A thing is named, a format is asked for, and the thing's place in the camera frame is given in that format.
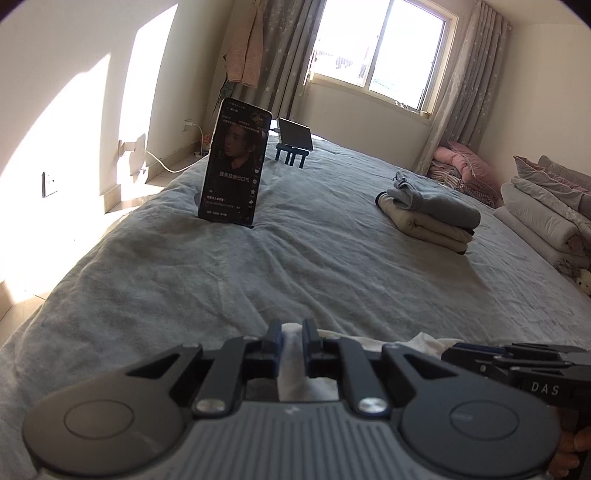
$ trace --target white wall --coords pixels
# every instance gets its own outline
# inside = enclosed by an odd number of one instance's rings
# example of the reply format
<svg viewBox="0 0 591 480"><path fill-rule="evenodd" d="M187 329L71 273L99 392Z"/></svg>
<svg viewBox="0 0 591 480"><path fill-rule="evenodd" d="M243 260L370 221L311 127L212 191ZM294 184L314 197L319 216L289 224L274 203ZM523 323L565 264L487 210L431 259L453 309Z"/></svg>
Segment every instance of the white wall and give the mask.
<svg viewBox="0 0 591 480"><path fill-rule="evenodd" d="M541 155L591 174L591 30L580 25L515 28L479 154L500 178L513 155Z"/></svg>
<svg viewBox="0 0 591 480"><path fill-rule="evenodd" d="M458 16L448 68L440 91L445 92L475 0L436 0ZM297 114L312 132L339 145L372 155L404 168L411 168L424 147L429 125L400 108L375 98L361 98L341 88L309 84Z"/></svg>
<svg viewBox="0 0 591 480"><path fill-rule="evenodd" d="M232 5L26 0L2 21L0 265L7 277L50 270L53 258L80 244L83 226L97 222L99 194L116 182L127 79L137 79L130 92L143 92L132 95L139 103L128 112L143 116L132 120L154 154L199 139L198 129L182 132L183 120L204 120ZM148 43L138 48L136 37ZM143 52L133 75L132 51ZM59 190L42 199L46 170Z"/></svg>

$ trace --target finger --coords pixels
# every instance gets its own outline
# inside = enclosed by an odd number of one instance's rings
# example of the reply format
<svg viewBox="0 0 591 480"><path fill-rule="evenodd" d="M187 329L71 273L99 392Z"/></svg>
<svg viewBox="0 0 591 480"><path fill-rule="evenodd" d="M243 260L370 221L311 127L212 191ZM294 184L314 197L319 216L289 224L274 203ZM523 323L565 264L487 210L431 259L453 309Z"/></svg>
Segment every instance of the finger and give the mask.
<svg viewBox="0 0 591 480"><path fill-rule="evenodd" d="M586 427L574 436L574 447L579 452L591 450L591 427Z"/></svg>
<svg viewBox="0 0 591 480"><path fill-rule="evenodd" d="M562 478L568 475L569 471L566 468L563 468L561 465L558 465L553 459L550 462L550 466L548 467L548 473L554 478Z"/></svg>
<svg viewBox="0 0 591 480"><path fill-rule="evenodd" d="M574 446L574 435L571 432L562 432L560 435L560 446L558 447L558 450L566 453L577 451Z"/></svg>
<svg viewBox="0 0 591 480"><path fill-rule="evenodd" d="M574 453L558 452L550 462L554 470L570 470L579 466L579 457Z"/></svg>

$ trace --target folded gray sweater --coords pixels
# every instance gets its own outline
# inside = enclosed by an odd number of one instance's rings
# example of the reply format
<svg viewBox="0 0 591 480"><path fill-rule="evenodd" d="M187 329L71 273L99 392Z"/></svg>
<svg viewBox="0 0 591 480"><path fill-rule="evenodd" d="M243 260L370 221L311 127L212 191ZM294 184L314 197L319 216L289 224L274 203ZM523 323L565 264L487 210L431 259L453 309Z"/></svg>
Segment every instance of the folded gray sweater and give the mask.
<svg viewBox="0 0 591 480"><path fill-rule="evenodd" d="M480 224L480 212L467 205L460 193L410 172L396 173L388 195L397 207L426 213L451 226L474 230Z"/></svg>

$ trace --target curtain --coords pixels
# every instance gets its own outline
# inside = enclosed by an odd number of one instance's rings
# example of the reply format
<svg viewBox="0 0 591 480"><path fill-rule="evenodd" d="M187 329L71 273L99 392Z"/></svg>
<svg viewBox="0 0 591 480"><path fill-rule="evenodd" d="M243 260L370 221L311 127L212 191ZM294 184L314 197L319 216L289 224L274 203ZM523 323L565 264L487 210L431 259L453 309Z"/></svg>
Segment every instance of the curtain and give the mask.
<svg viewBox="0 0 591 480"><path fill-rule="evenodd" d="M498 85L509 29L503 16L479 0L415 172L425 175L436 148L445 142L457 141L472 151L478 150Z"/></svg>
<svg viewBox="0 0 591 480"><path fill-rule="evenodd" d="M293 119L300 106L312 49L326 0L268 0L263 14L264 53L256 88L234 84L232 98Z"/></svg>

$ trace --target gray bedsheet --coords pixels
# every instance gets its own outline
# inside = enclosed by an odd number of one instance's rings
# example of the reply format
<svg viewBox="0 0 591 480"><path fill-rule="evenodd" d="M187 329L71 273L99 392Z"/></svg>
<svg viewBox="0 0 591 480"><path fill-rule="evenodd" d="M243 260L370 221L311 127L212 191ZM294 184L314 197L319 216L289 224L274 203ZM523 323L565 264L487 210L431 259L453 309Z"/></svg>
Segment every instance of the gray bedsheet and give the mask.
<svg viewBox="0 0 591 480"><path fill-rule="evenodd" d="M591 347L591 300L478 207L466 255L398 232L374 204L398 168L316 140L304 169L269 141L255 227L197 218L206 161L123 220L0 349L0 478L41 397L178 343L219 346L272 319L379 340L418 332Z"/></svg>

